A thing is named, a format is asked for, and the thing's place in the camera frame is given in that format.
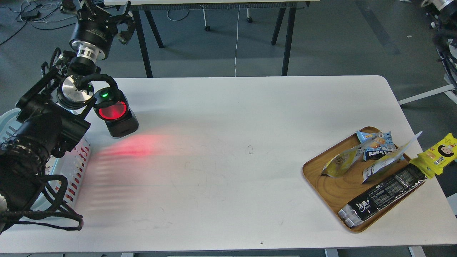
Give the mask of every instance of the table leg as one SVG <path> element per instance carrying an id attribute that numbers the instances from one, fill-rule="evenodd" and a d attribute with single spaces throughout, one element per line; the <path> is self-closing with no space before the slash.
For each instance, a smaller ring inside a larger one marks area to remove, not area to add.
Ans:
<path id="1" fill-rule="evenodd" d="M 133 11 L 133 19 L 137 25 L 138 41 L 140 43 L 141 56 L 143 57 L 144 69 L 146 70 L 146 77 L 152 78 L 151 63 L 149 61 L 148 48 L 146 40 L 144 39 L 143 26 L 141 25 L 140 13 Z"/>
<path id="2" fill-rule="evenodd" d="M 409 252 L 411 253 L 411 257 L 426 257 L 421 246 L 410 246 Z"/>
<path id="3" fill-rule="evenodd" d="M 289 20 L 287 21 L 287 33 L 286 33 L 286 47 L 284 48 L 284 59 L 282 60 L 281 76 L 287 76 L 287 70 L 289 69 L 290 48 L 292 45 L 293 25 L 295 23 L 295 11 L 296 10 L 297 10 L 296 7 L 289 8 Z"/>
<path id="4" fill-rule="evenodd" d="M 416 96 L 412 96 L 412 97 L 408 97 L 406 99 L 400 100 L 399 101 L 399 105 L 403 105 L 403 104 L 406 104 L 406 103 L 409 103 L 409 102 L 412 102 L 412 101 L 416 101 L 416 100 L 419 100 L 419 99 L 422 99 L 422 98 L 426 98 L 426 97 L 429 97 L 429 96 L 434 96 L 434 95 L 437 95 L 437 94 L 440 94 L 440 93 L 444 93 L 446 91 L 450 91 L 450 90 L 454 90 L 454 89 L 455 88 L 454 88 L 453 84 L 449 84 L 447 86 L 438 87 L 436 89 L 427 91 L 425 93 L 418 94 Z"/>
<path id="5" fill-rule="evenodd" d="M 286 8 L 279 8 L 278 19 L 276 20 L 275 31 L 273 32 L 273 38 L 271 39 L 271 45 L 276 45 L 276 40 L 278 39 L 279 29 L 281 28 L 282 20 L 284 18 L 284 12 Z"/>
<path id="6" fill-rule="evenodd" d="M 450 98 L 454 103 L 457 104 L 457 95 L 454 91 L 446 91 L 444 92 L 444 94 L 447 95 L 448 98 Z"/>
<path id="7" fill-rule="evenodd" d="M 149 25 L 151 26 L 152 33 L 154 34 L 155 40 L 159 45 L 159 48 L 164 48 L 164 44 L 162 43 L 162 39 L 160 38 L 159 31 L 157 30 L 157 26 L 155 25 L 154 18 L 152 17 L 151 11 L 145 10 L 144 13 L 146 14 L 146 18 L 148 19 Z"/>
<path id="8" fill-rule="evenodd" d="M 325 249 L 325 257 L 338 257 L 338 249 Z"/>

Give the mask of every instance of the white table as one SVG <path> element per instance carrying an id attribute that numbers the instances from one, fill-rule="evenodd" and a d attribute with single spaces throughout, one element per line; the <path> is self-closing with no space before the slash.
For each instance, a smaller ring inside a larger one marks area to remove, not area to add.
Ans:
<path id="1" fill-rule="evenodd" d="M 106 0 L 105 5 L 124 5 L 127 0 Z M 293 27 L 295 23 L 295 12 L 297 10 L 297 3 L 303 0 L 131 0 L 130 9 L 133 11 L 133 19 L 136 22 L 136 31 L 138 35 L 138 42 L 140 45 L 141 55 L 143 58 L 144 69 L 146 77 L 152 78 L 151 63 L 149 60 L 148 47 L 144 39 L 143 25 L 138 11 L 144 11 L 148 19 L 151 30 L 154 34 L 155 40 L 159 48 L 164 48 L 164 44 L 160 37 L 159 31 L 152 17 L 151 10 L 173 10 L 173 9 L 202 9 L 205 21 L 205 30 L 209 31 L 210 27 L 206 22 L 205 9 L 238 9 L 248 8 L 279 8 L 278 18 L 276 20 L 275 30 L 271 39 L 271 45 L 276 45 L 279 30 L 281 28 L 284 12 L 289 8 L 289 17 L 287 19 L 286 42 L 284 47 L 284 58 L 282 61 L 281 76 L 287 76 L 289 69 L 289 58 L 292 45 Z"/>
<path id="2" fill-rule="evenodd" d="M 413 132 L 380 76 L 116 79 L 140 128 L 112 139 L 91 112 L 79 232 L 15 225 L 1 253 L 145 252 L 457 243 L 436 179 L 359 234 L 303 178 L 365 126 Z M 421 152 L 414 143 L 409 156 Z"/>

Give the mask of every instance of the red light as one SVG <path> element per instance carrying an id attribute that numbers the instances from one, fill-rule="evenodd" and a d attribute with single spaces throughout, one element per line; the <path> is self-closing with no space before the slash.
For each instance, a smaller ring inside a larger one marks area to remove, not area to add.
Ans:
<path id="1" fill-rule="evenodd" d="M 115 120 L 122 117 L 127 111 L 127 105 L 119 101 L 114 105 L 108 106 L 106 108 L 98 109 L 98 114 L 106 120 Z"/>
<path id="2" fill-rule="evenodd" d="M 115 144 L 106 147 L 103 151 L 99 152 L 101 156 L 113 156 L 118 158 L 119 156 L 134 156 L 143 157 L 151 155 L 161 155 L 161 147 L 157 145 L 163 145 L 164 142 L 168 141 L 167 135 L 145 135 L 137 134 L 132 135 L 129 138 L 120 140 Z"/>

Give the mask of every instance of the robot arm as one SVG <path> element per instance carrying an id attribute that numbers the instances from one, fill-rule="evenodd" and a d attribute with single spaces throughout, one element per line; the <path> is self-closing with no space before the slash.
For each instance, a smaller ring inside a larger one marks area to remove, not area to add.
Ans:
<path id="1" fill-rule="evenodd" d="M 52 155 L 56 158 L 70 152 L 90 127 L 85 117 L 91 109 L 105 120 L 113 137 L 122 137 L 134 132 L 138 122 L 128 108 L 128 102 L 118 89 L 115 80 L 100 74 L 96 61 L 108 57 L 114 37 L 127 43 L 135 30 L 135 23 L 128 14 L 130 2 L 122 14 L 110 13 L 93 5 L 91 0 L 81 0 L 76 11 L 68 1 L 61 10 L 78 17 L 70 40 L 74 50 L 56 49 L 46 73 L 47 63 L 42 65 L 40 79 L 17 102 L 21 111 L 17 121 L 22 126 L 0 144 L 0 234 L 14 224 L 38 224 L 65 230 L 81 230 L 82 216 L 64 201 L 67 178 L 62 175 L 46 175 L 45 165 Z M 127 24 L 127 30 L 118 32 L 117 26 Z M 105 81 L 109 87 L 94 93 L 91 81 Z M 57 90 L 57 101 L 52 92 Z M 123 113 L 109 115 L 112 108 L 123 105 Z M 81 114 L 69 110 L 84 108 Z M 60 181 L 59 189 L 51 188 L 49 181 Z M 31 210 L 42 194 L 51 206 L 43 211 Z M 72 227 L 61 227 L 44 222 L 47 217 L 63 217 L 76 221 Z"/>
<path id="2" fill-rule="evenodd" d="M 457 1 L 424 0 L 421 7 L 432 19 L 431 27 L 436 29 L 433 44 L 447 79 L 457 89 Z"/>

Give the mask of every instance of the black table leg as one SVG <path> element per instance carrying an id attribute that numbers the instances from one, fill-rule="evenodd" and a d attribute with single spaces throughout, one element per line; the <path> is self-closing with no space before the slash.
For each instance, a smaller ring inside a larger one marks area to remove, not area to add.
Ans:
<path id="1" fill-rule="evenodd" d="M 143 26 L 141 25 L 140 13 L 133 11 L 133 19 L 137 25 L 138 41 L 140 43 L 141 56 L 143 57 L 144 69 L 146 70 L 146 77 L 152 78 L 151 63 L 149 61 L 148 48 L 146 40 L 144 39 Z"/>
<path id="2" fill-rule="evenodd" d="M 154 18 L 152 17 L 151 11 L 145 10 L 144 13 L 146 14 L 146 18 L 149 21 L 149 25 L 151 26 L 152 33 L 154 34 L 155 40 L 159 45 L 159 48 L 164 48 L 164 44 L 162 43 L 162 39 L 160 38 L 159 31 L 157 30 L 157 26 L 155 25 Z"/>
<path id="3" fill-rule="evenodd" d="M 284 18 L 284 12 L 286 8 L 279 8 L 278 19 L 276 20 L 275 31 L 273 32 L 273 38 L 271 39 L 271 45 L 276 45 L 276 40 L 278 39 L 279 29 L 281 28 L 282 20 Z"/>
<path id="4" fill-rule="evenodd" d="M 284 48 L 284 59 L 282 60 L 282 74 L 281 76 L 287 76 L 287 70 L 289 69 L 289 58 L 290 48 L 292 46 L 292 34 L 293 25 L 295 23 L 295 11 L 296 7 L 289 8 L 289 20 L 287 21 L 287 33 L 286 33 L 286 47 Z"/>

